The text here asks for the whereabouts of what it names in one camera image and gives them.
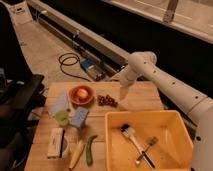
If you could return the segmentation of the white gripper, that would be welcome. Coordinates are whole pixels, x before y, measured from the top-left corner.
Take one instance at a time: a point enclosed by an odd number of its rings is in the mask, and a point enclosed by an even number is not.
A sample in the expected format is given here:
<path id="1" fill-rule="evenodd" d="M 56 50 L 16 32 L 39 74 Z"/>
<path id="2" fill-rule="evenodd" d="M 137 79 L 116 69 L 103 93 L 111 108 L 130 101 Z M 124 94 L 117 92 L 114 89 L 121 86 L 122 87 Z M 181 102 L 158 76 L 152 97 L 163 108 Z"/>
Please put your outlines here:
<path id="1" fill-rule="evenodd" d="M 138 77 L 139 77 L 138 73 L 135 72 L 130 65 L 127 65 L 120 72 L 120 77 L 119 77 L 119 82 L 121 84 L 120 91 L 119 91 L 120 100 L 123 100 L 127 96 L 129 92 L 129 86 L 132 86 Z"/>

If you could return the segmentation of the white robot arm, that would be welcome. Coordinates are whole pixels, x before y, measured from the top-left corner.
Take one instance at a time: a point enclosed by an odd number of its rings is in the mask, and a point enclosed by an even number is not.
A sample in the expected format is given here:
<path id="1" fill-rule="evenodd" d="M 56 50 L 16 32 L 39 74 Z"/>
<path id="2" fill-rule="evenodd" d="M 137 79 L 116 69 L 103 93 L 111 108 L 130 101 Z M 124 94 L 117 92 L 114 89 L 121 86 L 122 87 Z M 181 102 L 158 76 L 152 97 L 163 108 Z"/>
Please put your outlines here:
<path id="1" fill-rule="evenodd" d="M 190 168 L 213 171 L 213 99 L 156 66 L 154 52 L 134 52 L 120 72 L 122 87 L 133 85 L 143 76 L 175 103 L 196 125 L 196 137 Z"/>

